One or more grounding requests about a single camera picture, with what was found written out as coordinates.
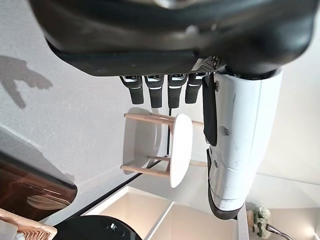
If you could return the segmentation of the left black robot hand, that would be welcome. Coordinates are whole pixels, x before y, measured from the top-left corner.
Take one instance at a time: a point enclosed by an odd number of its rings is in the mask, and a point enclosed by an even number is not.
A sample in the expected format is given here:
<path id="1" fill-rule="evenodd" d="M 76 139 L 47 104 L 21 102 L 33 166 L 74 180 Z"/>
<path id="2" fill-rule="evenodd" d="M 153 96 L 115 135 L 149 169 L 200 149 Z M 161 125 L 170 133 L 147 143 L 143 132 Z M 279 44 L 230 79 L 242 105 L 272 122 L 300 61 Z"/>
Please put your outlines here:
<path id="1" fill-rule="evenodd" d="M 137 89 L 164 76 L 202 86 L 208 202 L 237 216 L 270 139 L 281 67 L 311 43 L 317 0 L 31 0 L 52 52 Z"/>

